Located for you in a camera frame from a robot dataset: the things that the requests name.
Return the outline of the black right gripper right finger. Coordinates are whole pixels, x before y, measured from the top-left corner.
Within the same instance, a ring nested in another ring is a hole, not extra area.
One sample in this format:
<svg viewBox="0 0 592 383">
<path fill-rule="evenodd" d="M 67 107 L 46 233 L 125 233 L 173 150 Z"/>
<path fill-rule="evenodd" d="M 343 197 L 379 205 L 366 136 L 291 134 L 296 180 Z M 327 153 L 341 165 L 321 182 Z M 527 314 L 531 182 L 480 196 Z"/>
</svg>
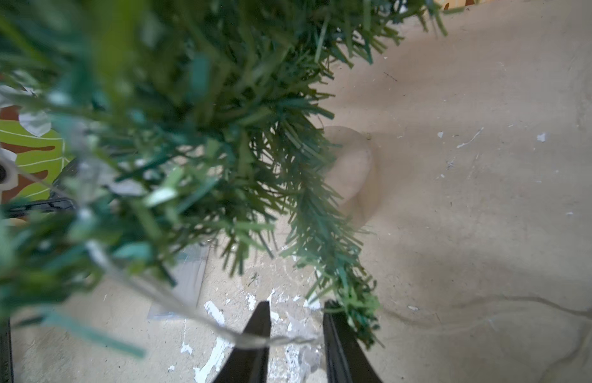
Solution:
<svg viewBox="0 0 592 383">
<path fill-rule="evenodd" d="M 334 300 L 324 304 L 322 328 L 329 383 L 382 383 Z"/>
</svg>

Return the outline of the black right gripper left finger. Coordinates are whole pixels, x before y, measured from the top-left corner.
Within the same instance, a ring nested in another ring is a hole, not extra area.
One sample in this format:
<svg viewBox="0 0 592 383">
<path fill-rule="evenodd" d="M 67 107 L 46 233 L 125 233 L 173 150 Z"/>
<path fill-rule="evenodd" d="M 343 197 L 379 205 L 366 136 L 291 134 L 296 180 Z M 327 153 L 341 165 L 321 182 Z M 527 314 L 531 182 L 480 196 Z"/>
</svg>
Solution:
<svg viewBox="0 0 592 383">
<path fill-rule="evenodd" d="M 243 333 L 269 337 L 271 332 L 270 303 L 256 306 Z M 269 348 L 235 348 L 216 375 L 214 382 L 265 383 L 268 373 Z"/>
</svg>

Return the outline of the clear string lights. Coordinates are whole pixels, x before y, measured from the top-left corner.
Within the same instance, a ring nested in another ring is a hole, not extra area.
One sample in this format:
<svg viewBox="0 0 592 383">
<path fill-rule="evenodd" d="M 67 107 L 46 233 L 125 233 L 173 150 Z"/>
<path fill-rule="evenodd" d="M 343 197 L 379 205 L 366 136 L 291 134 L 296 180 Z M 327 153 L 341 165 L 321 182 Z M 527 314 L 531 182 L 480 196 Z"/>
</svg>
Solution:
<svg viewBox="0 0 592 383">
<path fill-rule="evenodd" d="M 213 329 L 221 338 L 231 342 L 239 349 L 263 349 L 274 346 L 295 345 L 319 345 L 323 343 L 323 338 L 313 337 L 294 337 L 287 336 L 261 336 L 254 334 L 242 334 L 232 330 L 224 325 L 217 323 L 203 314 L 200 314 L 196 308 L 187 306 L 181 299 L 174 295 L 167 287 L 161 285 L 155 279 L 146 274 L 128 275 L 120 269 L 106 254 L 104 247 L 96 240 L 88 240 L 85 246 L 90 253 L 90 258 L 103 269 L 104 273 L 127 286 L 139 295 L 142 295 L 154 303 L 158 303 L 170 311 L 176 312 L 186 319 L 191 319 Z"/>
</svg>

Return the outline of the small green christmas tree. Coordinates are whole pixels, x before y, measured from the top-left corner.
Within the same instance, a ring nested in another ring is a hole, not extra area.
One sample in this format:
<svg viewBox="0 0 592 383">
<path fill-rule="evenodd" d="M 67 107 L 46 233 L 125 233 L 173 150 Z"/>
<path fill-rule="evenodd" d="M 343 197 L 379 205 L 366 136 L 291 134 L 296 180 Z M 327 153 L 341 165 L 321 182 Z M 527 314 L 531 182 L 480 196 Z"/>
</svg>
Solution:
<svg viewBox="0 0 592 383">
<path fill-rule="evenodd" d="M 396 25 L 441 31 L 436 1 L 0 1 L 0 109 L 45 113 L 77 171 L 74 203 L 9 228 L 0 204 L 0 328 L 66 325 L 51 312 L 106 275 L 176 305 L 179 251 L 226 239 L 243 274 L 275 223 L 366 347 L 377 342 L 376 281 L 322 171 L 331 65 L 371 62 Z"/>
</svg>

